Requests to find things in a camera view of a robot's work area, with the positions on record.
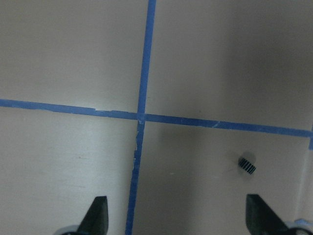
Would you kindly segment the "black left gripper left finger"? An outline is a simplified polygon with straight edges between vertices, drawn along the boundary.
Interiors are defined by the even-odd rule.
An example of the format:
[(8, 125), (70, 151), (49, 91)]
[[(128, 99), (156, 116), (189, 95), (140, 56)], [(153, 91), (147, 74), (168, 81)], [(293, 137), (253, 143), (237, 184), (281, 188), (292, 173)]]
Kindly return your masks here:
[(92, 202), (75, 235), (106, 235), (109, 228), (108, 200), (97, 196)]

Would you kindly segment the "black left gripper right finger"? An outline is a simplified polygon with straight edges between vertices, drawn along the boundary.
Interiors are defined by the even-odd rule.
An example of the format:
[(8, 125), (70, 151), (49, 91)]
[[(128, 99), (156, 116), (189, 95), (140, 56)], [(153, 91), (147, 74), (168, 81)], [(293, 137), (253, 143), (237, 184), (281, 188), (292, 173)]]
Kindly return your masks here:
[(292, 234), (292, 230), (258, 194), (246, 196), (246, 227), (251, 235)]

